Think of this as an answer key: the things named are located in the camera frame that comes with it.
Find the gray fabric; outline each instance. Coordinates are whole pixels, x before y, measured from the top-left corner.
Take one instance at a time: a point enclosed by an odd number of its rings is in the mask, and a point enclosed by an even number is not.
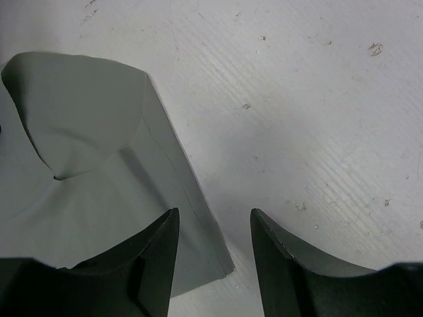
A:
[[[178,207],[173,296],[233,270],[146,73],[53,53],[0,71],[0,256],[72,267]]]

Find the white table surface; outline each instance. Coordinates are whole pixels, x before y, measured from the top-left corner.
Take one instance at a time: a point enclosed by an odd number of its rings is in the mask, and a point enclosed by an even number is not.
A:
[[[0,63],[29,50],[152,75],[237,265],[169,316],[262,316],[252,207],[356,264],[423,260],[423,1],[1,0]]]

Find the scratch mark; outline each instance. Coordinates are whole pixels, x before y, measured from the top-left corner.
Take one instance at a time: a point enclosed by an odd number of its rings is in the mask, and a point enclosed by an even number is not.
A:
[[[404,203],[404,206],[409,206],[409,207],[415,207],[415,208],[421,208],[423,209],[423,206],[419,206],[419,205],[413,205],[413,204],[409,204],[409,203]]]
[[[402,159],[408,159],[410,157],[410,152],[406,150],[403,155],[401,155]]]
[[[94,10],[89,15],[86,15],[85,18],[82,20],[82,22],[87,22],[90,18],[92,18],[96,14],[97,11],[98,11],[98,9]]]
[[[172,20],[172,0],[169,0],[169,21],[171,23],[172,26],[172,37],[173,37],[173,42],[174,42],[174,47],[176,48],[176,50],[179,50],[178,47],[178,42],[176,41],[176,36],[174,35],[174,29],[173,29],[173,20]]]
[[[417,179],[419,177],[419,173],[420,173],[420,157],[422,156],[422,151],[419,152],[418,154],[418,160],[417,160]]]
[[[352,156],[356,150],[356,143],[354,141],[349,142],[349,144],[343,149],[343,152],[340,157],[340,162],[345,163],[346,160]]]
[[[91,0],[90,2],[88,2],[88,4],[85,6],[86,9],[88,9],[88,7],[90,7],[91,5],[93,5],[93,3],[97,1],[97,0]]]

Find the gray cloth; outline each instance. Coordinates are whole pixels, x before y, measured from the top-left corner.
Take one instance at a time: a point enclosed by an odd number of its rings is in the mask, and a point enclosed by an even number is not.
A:
[[[1,257],[72,267],[178,207],[173,296],[233,270],[146,73],[54,53],[0,72]]]

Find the scratched white surface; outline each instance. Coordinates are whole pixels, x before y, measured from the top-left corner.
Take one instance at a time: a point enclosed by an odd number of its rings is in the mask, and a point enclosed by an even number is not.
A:
[[[422,1],[0,1],[0,62],[28,50],[153,76],[238,265],[170,316],[262,315],[252,207],[356,264],[423,260]]]

